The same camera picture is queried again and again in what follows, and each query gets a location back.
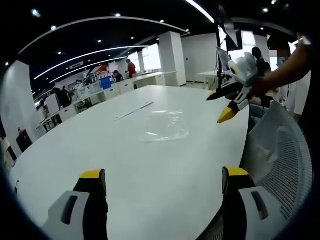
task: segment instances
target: ceiling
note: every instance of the ceiling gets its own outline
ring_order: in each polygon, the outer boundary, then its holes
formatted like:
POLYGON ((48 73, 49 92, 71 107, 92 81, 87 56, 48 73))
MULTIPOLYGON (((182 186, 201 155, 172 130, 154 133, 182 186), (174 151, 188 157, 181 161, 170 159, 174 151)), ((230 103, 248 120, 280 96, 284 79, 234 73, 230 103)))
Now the ceiling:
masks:
MULTIPOLYGON (((214 19, 218 17, 217 2, 221 2, 227 15, 231 18, 248 18, 262 22, 270 22, 293 30, 295 25, 290 21, 291 6, 278 0, 274 5, 271 0, 196 0, 214 19)), ((6 2, 6 11, 0 15, 1 35, 5 36, 0 46, 2 72, 8 68, 6 62, 12 64, 20 60, 30 66, 30 79, 33 89, 50 88, 50 80, 68 73, 72 64, 80 61, 97 63, 112 59, 124 50, 113 50, 86 56, 57 67, 34 80, 39 74, 69 59, 109 48, 133 46, 151 37, 143 45, 157 43, 157 37, 168 31, 192 35, 213 33, 216 30, 202 13, 185 0, 94 0, 94 1, 22 1, 18 6, 15 1, 6 2), (41 17, 32 15, 31 10, 37 9, 41 17), (74 21, 97 17, 114 17, 120 13, 125 17, 142 18, 175 26, 182 30, 153 22, 128 19, 102 19, 82 22, 59 29, 60 26, 74 21), (18 54, 34 39, 51 30, 58 29, 44 36, 18 54)), ((259 29, 250 24, 235 24, 236 28, 259 29)))

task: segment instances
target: oval table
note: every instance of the oval table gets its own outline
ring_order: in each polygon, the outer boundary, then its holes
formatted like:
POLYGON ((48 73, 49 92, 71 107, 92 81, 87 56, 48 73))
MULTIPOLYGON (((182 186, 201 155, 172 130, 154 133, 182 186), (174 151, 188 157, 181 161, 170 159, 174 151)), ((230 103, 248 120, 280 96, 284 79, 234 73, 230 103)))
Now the oval table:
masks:
POLYGON ((64 122, 25 151, 12 169, 10 181, 13 188, 20 181, 22 206, 41 227, 49 207, 73 190, 81 173, 102 168, 109 239, 196 239, 222 205, 222 168, 240 165, 249 122, 246 107, 218 124, 229 100, 206 101, 209 94, 146 86, 64 122), (152 118, 155 113, 177 111, 173 131, 180 129, 180 138, 145 141, 146 130, 162 124, 152 118))

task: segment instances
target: white mesh chair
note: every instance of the white mesh chair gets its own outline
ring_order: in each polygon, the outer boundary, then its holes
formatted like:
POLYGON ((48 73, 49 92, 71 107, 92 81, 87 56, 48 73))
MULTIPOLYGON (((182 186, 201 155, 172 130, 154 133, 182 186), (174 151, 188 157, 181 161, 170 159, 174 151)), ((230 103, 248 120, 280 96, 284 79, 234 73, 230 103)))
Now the white mesh chair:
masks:
POLYGON ((241 167, 281 203, 289 223, 311 190, 313 171, 303 132, 278 102, 248 134, 241 167))

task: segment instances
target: plastic sheet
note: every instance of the plastic sheet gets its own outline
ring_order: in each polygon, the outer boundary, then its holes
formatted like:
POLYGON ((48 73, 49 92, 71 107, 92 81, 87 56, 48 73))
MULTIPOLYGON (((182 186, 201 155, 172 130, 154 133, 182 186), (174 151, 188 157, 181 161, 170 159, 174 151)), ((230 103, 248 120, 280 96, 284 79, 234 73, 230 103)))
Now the plastic sheet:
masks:
POLYGON ((184 139, 189 131, 182 110, 153 111, 143 125, 143 142, 161 142, 184 139))

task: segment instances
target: computer monitor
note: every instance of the computer monitor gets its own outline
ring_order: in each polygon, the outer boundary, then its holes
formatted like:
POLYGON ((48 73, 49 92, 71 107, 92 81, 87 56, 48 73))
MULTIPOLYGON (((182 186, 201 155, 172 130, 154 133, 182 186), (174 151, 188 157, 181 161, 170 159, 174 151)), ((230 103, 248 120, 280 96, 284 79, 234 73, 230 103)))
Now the computer monitor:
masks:
POLYGON ((235 51, 235 50, 242 50, 243 43, 242 43, 241 31, 238 29, 233 33, 231 32, 226 32, 226 33, 227 33, 227 36, 225 38, 225 42, 226 42, 226 49, 228 50, 228 52, 235 51))
POLYGON ((229 55, 228 53, 221 49, 220 47, 216 47, 217 51, 218 51, 218 55, 219 55, 219 58, 220 58, 220 61, 221 61, 221 65, 222 65, 222 70, 224 72, 226 71, 230 71, 230 68, 229 68, 229 61, 230 61, 230 58, 229 58, 229 55))

